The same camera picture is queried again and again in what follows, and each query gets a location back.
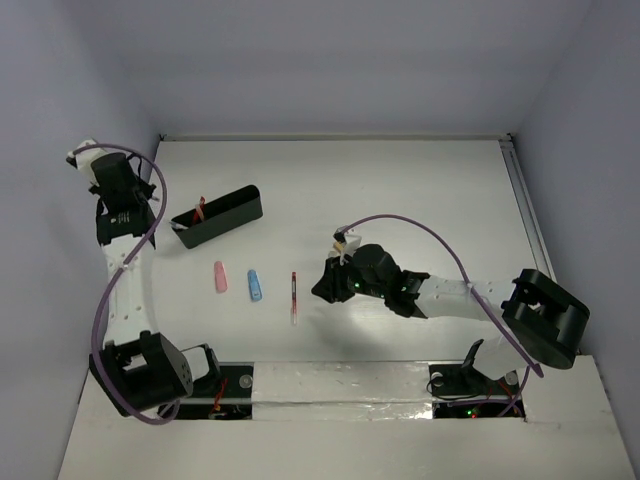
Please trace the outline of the black gel pen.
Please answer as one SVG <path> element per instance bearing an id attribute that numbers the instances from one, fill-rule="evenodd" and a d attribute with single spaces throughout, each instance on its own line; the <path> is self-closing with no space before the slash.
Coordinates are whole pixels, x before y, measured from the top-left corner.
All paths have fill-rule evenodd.
<path id="1" fill-rule="evenodd" d="M 297 273 L 294 271 L 291 273 L 291 309 L 290 309 L 291 324 L 297 326 Z"/>

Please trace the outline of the red clear pen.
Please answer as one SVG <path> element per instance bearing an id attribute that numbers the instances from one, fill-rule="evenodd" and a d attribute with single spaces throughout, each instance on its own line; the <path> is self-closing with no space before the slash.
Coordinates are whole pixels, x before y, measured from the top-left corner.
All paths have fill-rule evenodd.
<path id="1" fill-rule="evenodd" d="M 203 200 L 201 200 L 198 204 L 195 205 L 195 209 L 194 209 L 195 213 L 192 219 L 193 224 L 204 221 L 203 206 L 204 206 Z"/>

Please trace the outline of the blue pen cap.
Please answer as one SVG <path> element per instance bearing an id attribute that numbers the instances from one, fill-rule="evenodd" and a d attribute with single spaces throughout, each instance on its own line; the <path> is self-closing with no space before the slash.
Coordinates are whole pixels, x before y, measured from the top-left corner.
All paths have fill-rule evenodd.
<path id="1" fill-rule="evenodd" d="M 263 292 L 262 292 L 259 276 L 255 270 L 250 269 L 247 272 L 247 281 L 248 281 L 250 300 L 252 302 L 261 301 L 263 299 Z"/>

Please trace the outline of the pink pen cap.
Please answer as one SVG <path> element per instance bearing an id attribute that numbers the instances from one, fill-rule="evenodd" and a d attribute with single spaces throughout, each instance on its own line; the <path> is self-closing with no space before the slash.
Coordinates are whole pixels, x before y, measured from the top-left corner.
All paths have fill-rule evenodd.
<path id="1" fill-rule="evenodd" d="M 218 294 L 225 293 L 228 290 L 226 270 L 221 261 L 214 263 L 214 283 Z"/>

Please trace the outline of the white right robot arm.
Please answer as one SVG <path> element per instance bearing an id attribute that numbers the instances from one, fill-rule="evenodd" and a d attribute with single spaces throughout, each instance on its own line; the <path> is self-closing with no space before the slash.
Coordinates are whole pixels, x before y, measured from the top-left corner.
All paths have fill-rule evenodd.
<path id="1" fill-rule="evenodd" d="M 446 279 L 402 269 L 377 244 L 327 258 L 311 292 L 329 304 L 377 298 L 404 318 L 492 323 L 498 336 L 475 341 L 460 368 L 462 384 L 473 392 L 525 367 L 571 369 L 590 317 L 582 301 L 538 270 L 524 269 L 509 281 Z"/>

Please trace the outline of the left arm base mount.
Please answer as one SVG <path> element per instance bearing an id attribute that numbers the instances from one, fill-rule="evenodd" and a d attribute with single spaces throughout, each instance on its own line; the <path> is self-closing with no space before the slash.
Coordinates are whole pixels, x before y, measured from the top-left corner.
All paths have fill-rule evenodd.
<path id="1" fill-rule="evenodd" d="M 222 379 L 194 388 L 183 399 L 176 420 L 249 420 L 252 418 L 253 363 L 222 363 Z"/>

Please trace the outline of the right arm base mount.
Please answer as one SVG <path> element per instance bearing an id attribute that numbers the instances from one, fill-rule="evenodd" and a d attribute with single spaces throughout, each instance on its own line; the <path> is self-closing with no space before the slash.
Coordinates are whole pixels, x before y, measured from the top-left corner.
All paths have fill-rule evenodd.
<path id="1" fill-rule="evenodd" d="M 434 419 L 525 418 L 515 370 L 492 379 L 475 369 L 482 343 L 474 342 L 461 363 L 429 366 L 425 389 L 432 398 Z"/>

